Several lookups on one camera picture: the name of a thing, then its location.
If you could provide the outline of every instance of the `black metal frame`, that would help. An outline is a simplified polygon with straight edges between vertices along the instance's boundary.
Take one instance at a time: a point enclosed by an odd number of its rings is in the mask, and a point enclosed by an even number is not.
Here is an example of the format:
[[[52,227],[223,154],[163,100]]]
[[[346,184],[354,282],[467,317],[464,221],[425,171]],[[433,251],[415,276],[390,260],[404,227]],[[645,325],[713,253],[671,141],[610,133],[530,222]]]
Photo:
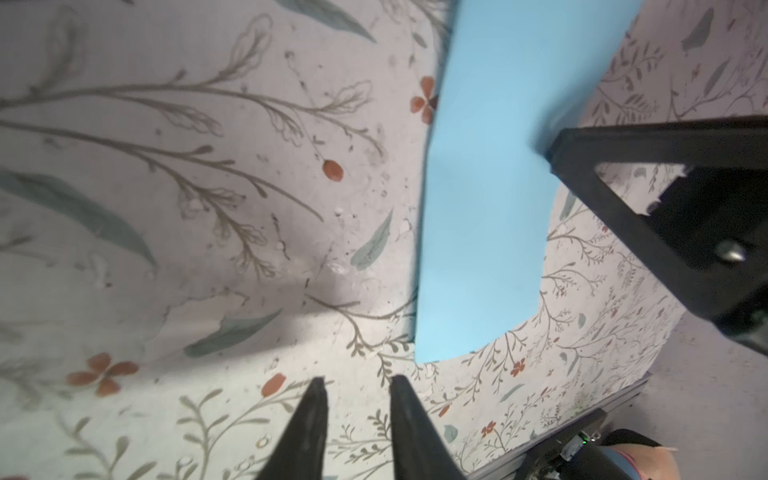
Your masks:
[[[768,355],[768,118],[570,128],[552,144],[552,173],[693,314]],[[595,172],[603,163],[685,164],[650,216],[638,215]],[[718,242],[749,247],[741,263]]]

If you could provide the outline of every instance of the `table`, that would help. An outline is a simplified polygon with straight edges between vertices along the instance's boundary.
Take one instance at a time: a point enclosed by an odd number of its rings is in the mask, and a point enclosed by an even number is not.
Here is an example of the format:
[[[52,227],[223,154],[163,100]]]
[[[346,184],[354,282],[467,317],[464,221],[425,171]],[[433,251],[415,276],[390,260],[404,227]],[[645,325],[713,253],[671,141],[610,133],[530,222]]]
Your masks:
[[[325,478],[391,478],[396,373],[472,472],[642,377],[683,308],[564,188],[538,313],[412,361],[451,7],[0,6],[0,478],[248,478],[313,376]],[[581,124],[764,113],[767,15],[649,0]],[[680,171],[602,174],[642,210]]]

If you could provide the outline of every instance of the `gray floor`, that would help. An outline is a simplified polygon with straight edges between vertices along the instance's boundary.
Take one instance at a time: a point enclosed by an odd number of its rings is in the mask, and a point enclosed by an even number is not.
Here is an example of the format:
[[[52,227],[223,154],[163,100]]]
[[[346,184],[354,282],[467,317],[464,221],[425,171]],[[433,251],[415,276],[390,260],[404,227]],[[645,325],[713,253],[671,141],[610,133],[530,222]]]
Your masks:
[[[768,357],[686,315],[650,371],[613,428],[677,447],[683,480],[768,478]]]

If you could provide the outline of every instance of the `floral pattern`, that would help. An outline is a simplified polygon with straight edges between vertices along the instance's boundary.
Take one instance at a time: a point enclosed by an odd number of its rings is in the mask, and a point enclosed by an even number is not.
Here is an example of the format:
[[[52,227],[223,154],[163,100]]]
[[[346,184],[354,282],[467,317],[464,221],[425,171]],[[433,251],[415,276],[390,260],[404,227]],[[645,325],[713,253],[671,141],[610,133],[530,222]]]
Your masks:
[[[564,188],[537,313],[414,363],[452,7],[0,5],[0,478],[252,478],[314,376],[324,475],[392,478],[395,374],[469,473],[645,374],[683,309]],[[766,113],[764,25],[761,0],[646,2],[581,124]],[[680,171],[600,174],[643,210]]]

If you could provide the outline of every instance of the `light blue sheet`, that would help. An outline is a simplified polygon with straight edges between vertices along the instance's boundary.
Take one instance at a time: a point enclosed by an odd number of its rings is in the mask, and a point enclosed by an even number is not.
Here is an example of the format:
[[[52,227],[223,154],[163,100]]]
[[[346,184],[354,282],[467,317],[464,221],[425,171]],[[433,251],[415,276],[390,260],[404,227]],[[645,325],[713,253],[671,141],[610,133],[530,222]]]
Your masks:
[[[425,176],[415,360],[469,353],[534,315],[574,126],[641,0],[464,0]]]

